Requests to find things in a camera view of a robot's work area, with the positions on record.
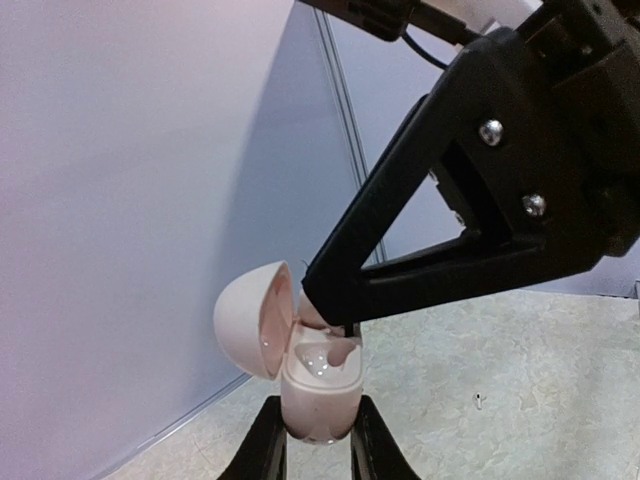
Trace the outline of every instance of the metal screw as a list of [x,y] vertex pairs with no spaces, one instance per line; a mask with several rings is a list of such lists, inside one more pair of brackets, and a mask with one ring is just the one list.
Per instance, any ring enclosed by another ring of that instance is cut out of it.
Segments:
[[502,134],[504,133],[504,127],[499,120],[491,119],[480,125],[478,129],[480,138],[490,147],[497,147],[502,141]]
[[541,217],[547,211],[547,201],[537,193],[522,197],[522,206],[530,217]]

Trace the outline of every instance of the black cable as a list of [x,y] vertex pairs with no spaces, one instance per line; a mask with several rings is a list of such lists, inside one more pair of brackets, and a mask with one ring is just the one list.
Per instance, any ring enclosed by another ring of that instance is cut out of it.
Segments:
[[411,49],[424,58],[431,65],[438,67],[440,70],[446,70],[449,65],[444,62],[441,62],[436,57],[431,55],[429,52],[424,50],[418,43],[409,35],[407,32],[402,34],[402,39],[411,47]]
[[467,45],[480,37],[460,19],[424,2],[418,2],[409,22],[451,45]]

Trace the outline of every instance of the small white object on floor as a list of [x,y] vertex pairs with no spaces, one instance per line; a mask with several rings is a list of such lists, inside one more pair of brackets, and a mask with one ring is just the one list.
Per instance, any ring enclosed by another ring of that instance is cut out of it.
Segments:
[[484,402],[486,399],[487,397],[483,397],[479,392],[473,396],[473,401],[475,402],[476,408],[478,410],[482,410],[482,402]]

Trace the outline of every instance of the tiled floor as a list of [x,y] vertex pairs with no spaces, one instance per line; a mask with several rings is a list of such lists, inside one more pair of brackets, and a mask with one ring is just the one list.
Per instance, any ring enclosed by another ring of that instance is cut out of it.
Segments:
[[[511,292],[372,322],[364,341],[366,393],[422,478],[640,477],[636,301]],[[273,393],[250,380],[109,480],[215,479]],[[347,441],[288,455],[291,479],[350,478]]]

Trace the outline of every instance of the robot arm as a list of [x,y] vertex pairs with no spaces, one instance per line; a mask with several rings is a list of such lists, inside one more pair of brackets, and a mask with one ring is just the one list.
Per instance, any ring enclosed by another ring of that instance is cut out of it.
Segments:
[[[640,31],[627,16],[640,2],[304,1],[384,40],[413,24],[464,45],[307,271],[305,293],[327,322],[349,326],[584,272],[635,243]],[[494,21],[502,27],[474,31]],[[461,236],[363,268],[429,174],[464,220]]]

